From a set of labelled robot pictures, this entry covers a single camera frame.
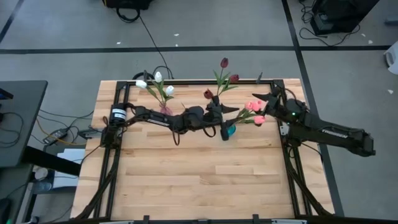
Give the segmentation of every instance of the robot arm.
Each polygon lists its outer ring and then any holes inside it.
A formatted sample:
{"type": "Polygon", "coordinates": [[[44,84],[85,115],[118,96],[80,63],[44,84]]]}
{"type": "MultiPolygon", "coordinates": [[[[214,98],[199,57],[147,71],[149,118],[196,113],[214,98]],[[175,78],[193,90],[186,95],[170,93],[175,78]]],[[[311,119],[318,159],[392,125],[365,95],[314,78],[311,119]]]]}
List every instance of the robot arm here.
{"type": "Polygon", "coordinates": [[[297,147],[304,141],[313,141],[331,146],[343,147],[359,156],[368,157],[376,154],[373,150],[373,138],[363,129],[354,129],[321,120],[311,114],[305,103],[288,99],[286,105],[281,105],[281,89],[275,92],[255,97],[267,101],[262,114],[269,114],[289,125],[288,143],[297,147]]]}

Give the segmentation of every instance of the desk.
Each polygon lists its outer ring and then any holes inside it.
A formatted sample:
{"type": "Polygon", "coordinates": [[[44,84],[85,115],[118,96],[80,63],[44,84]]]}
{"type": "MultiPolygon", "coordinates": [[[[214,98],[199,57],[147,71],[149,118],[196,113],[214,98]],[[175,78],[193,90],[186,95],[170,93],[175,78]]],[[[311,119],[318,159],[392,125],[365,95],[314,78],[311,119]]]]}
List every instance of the desk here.
{"type": "MultiPolygon", "coordinates": [[[[27,146],[46,87],[47,81],[0,82],[0,88],[14,95],[11,100],[0,101],[0,104],[2,104],[0,112],[17,113],[24,120],[18,142],[12,147],[0,148],[0,198],[7,197],[10,192],[20,187],[9,197],[12,200],[9,216],[11,223],[16,221],[24,198],[26,183],[32,177],[33,164],[50,169],[64,170],[76,175],[80,171],[79,164],[27,146]]],[[[3,129],[19,131],[20,126],[21,119],[14,114],[6,114],[0,123],[0,127],[3,129]]],[[[14,133],[0,130],[2,141],[10,141],[15,138],[14,133]]],[[[10,144],[2,144],[1,146],[10,146],[10,144]]]]}
{"type": "MultiPolygon", "coordinates": [[[[299,100],[305,101],[299,79],[285,79],[284,83],[299,100]]],[[[216,85],[174,87],[175,99],[167,104],[175,114],[184,110],[182,103],[187,108],[205,107],[208,100],[203,92],[209,88],[215,93],[217,89],[216,85]]],[[[115,88],[116,81],[101,82],[93,127],[104,127],[102,117],[109,116],[115,88]]],[[[223,93],[220,101],[242,108],[245,102],[256,100],[251,93],[269,91],[269,85],[239,85],[223,93]]],[[[129,101],[159,108],[156,99],[135,86],[129,91],[129,101]]],[[[225,119],[237,113],[226,114],[225,119]]],[[[86,154],[99,144],[99,139],[89,140],[86,154]]],[[[219,133],[208,138],[202,131],[189,132],[181,135],[179,146],[175,146],[167,128],[137,123],[124,133],[121,148],[112,220],[142,220],[144,215],[150,215],[151,220],[250,219],[253,214],[260,218],[294,217],[278,125],[272,117],[268,116],[260,128],[237,125],[229,141],[222,141],[219,133]]],[[[305,146],[299,151],[308,188],[333,213],[320,156],[305,146]]],[[[96,192],[103,155],[104,149],[99,148],[84,161],[71,217],[77,216],[96,192]]],[[[301,194],[298,188],[296,191],[304,214],[301,194]]],[[[105,192],[100,216],[105,214],[107,198],[105,192]]]]}

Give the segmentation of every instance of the pink vase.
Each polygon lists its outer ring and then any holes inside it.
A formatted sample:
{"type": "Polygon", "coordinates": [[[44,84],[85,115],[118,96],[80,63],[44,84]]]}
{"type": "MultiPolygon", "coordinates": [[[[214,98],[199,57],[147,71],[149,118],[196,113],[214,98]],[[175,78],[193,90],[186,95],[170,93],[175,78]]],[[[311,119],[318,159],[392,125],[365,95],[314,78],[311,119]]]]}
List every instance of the pink vase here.
{"type": "Polygon", "coordinates": [[[168,106],[162,104],[160,104],[159,106],[160,106],[160,112],[162,114],[173,116],[173,111],[168,106]]]}

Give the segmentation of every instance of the teal object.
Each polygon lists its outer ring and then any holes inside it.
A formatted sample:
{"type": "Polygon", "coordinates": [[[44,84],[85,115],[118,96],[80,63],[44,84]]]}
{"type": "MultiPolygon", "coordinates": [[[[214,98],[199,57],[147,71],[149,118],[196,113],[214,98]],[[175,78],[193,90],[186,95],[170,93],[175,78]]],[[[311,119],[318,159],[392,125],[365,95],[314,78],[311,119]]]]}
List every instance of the teal object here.
{"type": "Polygon", "coordinates": [[[231,137],[236,131],[235,124],[228,128],[228,136],[231,137]]]}

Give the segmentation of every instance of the flower vase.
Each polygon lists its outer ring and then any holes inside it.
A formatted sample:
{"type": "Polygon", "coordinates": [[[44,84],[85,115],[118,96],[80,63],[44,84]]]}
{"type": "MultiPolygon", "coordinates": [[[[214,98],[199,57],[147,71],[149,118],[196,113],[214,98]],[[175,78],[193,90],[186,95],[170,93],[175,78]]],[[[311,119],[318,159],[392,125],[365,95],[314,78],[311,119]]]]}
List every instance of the flower vase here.
{"type": "Polygon", "coordinates": [[[160,104],[159,106],[162,114],[173,116],[173,111],[167,105],[160,104]]]}
{"type": "Polygon", "coordinates": [[[228,132],[228,136],[231,137],[236,131],[236,125],[233,124],[231,127],[228,128],[227,132],[228,132]]]}

